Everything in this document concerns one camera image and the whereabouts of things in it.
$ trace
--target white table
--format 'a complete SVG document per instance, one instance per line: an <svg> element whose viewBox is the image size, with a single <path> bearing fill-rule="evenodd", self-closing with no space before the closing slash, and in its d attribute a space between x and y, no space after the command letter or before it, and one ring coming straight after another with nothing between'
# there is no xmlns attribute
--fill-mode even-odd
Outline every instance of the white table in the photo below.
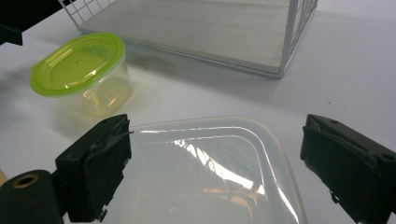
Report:
<svg viewBox="0 0 396 224"><path fill-rule="evenodd" d="M321 0L281 79L127 46L134 93L117 113L132 125L238 115L265 119L290 159L310 223L353 223L300 160L307 114L339 120L396 150L396 2ZM61 10L0 46L0 168L55 170L54 159L96 121L35 94L29 68L77 37ZM392 215L389 223L396 223Z"/></svg>

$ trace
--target plastic container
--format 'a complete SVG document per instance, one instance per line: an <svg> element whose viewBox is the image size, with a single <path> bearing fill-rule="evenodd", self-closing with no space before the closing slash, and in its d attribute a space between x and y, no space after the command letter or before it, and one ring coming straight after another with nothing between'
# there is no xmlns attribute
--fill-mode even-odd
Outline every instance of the plastic container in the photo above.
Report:
<svg viewBox="0 0 396 224"><path fill-rule="evenodd" d="M307 223L288 158L263 122L216 117L130 131L132 158L103 223Z"/></svg>
<svg viewBox="0 0 396 224"><path fill-rule="evenodd" d="M90 117L113 114L131 95L125 47L113 34L73 39L31 67L31 87Z"/></svg>

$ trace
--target white wire rack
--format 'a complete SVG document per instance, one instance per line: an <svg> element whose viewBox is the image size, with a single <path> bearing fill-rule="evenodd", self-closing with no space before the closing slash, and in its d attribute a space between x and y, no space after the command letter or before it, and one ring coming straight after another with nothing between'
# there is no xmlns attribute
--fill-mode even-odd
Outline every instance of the white wire rack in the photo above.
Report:
<svg viewBox="0 0 396 224"><path fill-rule="evenodd" d="M82 33L110 32L131 44L270 77L284 76L318 4L318 0L58 1Z"/></svg>

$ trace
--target container lid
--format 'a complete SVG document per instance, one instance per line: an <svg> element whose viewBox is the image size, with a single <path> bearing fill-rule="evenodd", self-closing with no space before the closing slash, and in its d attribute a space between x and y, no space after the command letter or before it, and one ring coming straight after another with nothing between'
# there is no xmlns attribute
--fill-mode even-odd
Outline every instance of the container lid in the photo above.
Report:
<svg viewBox="0 0 396 224"><path fill-rule="evenodd" d="M33 91L62 96L90 88L106 79L125 59L116 35L96 33L73 39L31 67Z"/></svg>
<svg viewBox="0 0 396 224"><path fill-rule="evenodd" d="M306 223L288 159L264 122L216 117L130 131L132 158L103 223Z"/></svg>

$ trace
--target green plastic lid with clear center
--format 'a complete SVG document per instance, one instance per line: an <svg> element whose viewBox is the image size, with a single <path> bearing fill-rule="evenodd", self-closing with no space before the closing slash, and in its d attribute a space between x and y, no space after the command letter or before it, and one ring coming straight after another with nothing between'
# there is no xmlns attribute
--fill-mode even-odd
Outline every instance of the green plastic lid with clear center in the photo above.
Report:
<svg viewBox="0 0 396 224"><path fill-rule="evenodd" d="M117 35L83 35L33 65L30 84L41 95L69 95L101 83L124 59L125 47Z"/></svg>

